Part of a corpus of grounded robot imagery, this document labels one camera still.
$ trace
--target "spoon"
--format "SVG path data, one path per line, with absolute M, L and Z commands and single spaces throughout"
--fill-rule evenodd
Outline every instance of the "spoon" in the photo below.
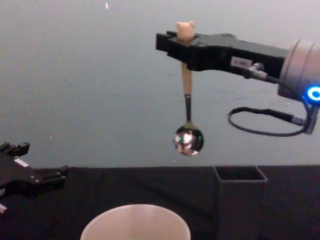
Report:
M 194 34 L 190 30 L 194 28 L 194 22 L 178 22 L 177 39 L 187 43 L 194 38 Z M 182 83 L 185 99 L 186 123 L 179 127 L 175 132 L 173 143 L 175 149 L 186 156 L 196 155 L 204 145 L 204 135 L 191 122 L 191 92 L 192 92 L 192 71 L 188 69 L 188 65 L 181 63 Z

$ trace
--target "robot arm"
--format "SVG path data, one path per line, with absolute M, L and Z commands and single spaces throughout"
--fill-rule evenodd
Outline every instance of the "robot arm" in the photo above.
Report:
M 232 34 L 196 34 L 190 44 L 177 40 L 175 31 L 156 34 L 156 49 L 187 64 L 192 71 L 218 70 L 278 84 L 281 97 L 302 102 L 306 118 L 272 109 L 239 107 L 229 115 L 236 128 L 261 135 L 290 137 L 312 134 L 320 106 L 320 44 L 297 40 L 289 50 L 239 40 Z M 232 122 L 231 116 L 240 112 L 270 115 L 303 126 L 292 133 L 269 133 L 251 130 Z

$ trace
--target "black cable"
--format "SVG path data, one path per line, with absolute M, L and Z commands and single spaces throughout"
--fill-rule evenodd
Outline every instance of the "black cable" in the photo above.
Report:
M 248 132 L 248 133 L 252 133 L 252 134 L 259 134 L 259 135 L 265 135 L 265 136 L 271 136 L 271 137 L 292 137 L 292 136 L 296 136 L 299 134 L 303 134 L 308 129 L 308 127 L 310 125 L 310 119 L 311 119 L 311 110 L 310 110 L 309 105 L 308 105 L 307 101 L 305 100 L 305 98 L 302 95 L 300 95 L 298 93 L 298 91 L 293 89 L 291 86 L 279 81 L 279 79 L 277 79 L 275 77 L 267 76 L 266 81 L 271 82 L 271 83 L 277 83 L 277 84 L 281 85 L 282 87 L 290 90 L 303 103 L 304 108 L 306 110 L 306 119 L 304 121 L 303 128 L 298 131 L 289 132 L 289 133 L 276 133 L 276 132 L 258 131 L 258 130 L 246 128 L 246 127 L 240 126 L 238 124 L 235 124 L 232 121 L 232 115 L 234 115 L 236 113 L 241 113 L 241 112 L 270 115 L 270 116 L 282 119 L 287 122 L 291 122 L 292 118 L 294 118 L 293 115 L 283 113 L 283 112 L 274 111 L 271 109 L 255 109 L 255 108 L 248 108 L 248 107 L 238 107 L 238 108 L 233 109 L 231 112 L 228 113 L 228 122 L 232 126 L 234 126 L 235 128 L 242 130 L 242 131 L 245 131 L 245 132 Z

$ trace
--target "label sticker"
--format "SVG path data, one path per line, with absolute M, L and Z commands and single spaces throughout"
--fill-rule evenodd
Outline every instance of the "label sticker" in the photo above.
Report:
M 16 163 L 20 164 L 20 165 L 23 166 L 23 167 L 29 167 L 29 165 L 28 165 L 26 162 L 22 161 L 22 160 L 19 159 L 19 158 L 15 159 L 14 161 L 15 161 Z
M 231 58 L 230 66 L 242 68 L 242 69 L 248 69 L 252 66 L 252 63 L 253 63 L 252 60 L 233 56 Z

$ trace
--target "gray wall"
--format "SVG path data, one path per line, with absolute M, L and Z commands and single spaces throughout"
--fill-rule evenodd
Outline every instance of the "gray wall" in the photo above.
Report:
M 34 167 L 296 165 L 319 162 L 313 135 L 274 138 L 231 127 L 240 106 L 304 117 L 301 103 L 273 85 L 225 72 L 193 74 L 192 115 L 205 145 L 175 152 L 185 122 L 180 63 L 155 50 L 155 34 L 195 21 L 202 34 L 289 48 L 319 40 L 320 1 L 294 0 L 1 0 L 0 140 L 31 143 Z M 266 131 L 296 129 L 268 117 L 239 115 Z

